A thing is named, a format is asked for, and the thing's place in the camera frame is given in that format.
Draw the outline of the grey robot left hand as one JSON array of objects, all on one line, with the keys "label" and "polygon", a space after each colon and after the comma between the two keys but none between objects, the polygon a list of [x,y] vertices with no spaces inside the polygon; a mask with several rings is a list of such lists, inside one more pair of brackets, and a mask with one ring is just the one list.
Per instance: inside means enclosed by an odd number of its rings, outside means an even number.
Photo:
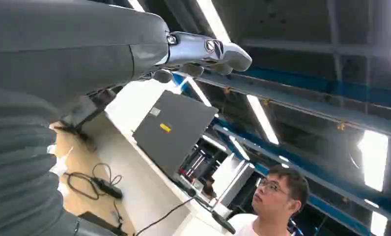
[{"label": "grey robot left hand", "polygon": [[89,0],[0,0],[0,133],[47,130],[86,93],[166,67],[228,74],[238,45],[171,32],[158,15]]}]

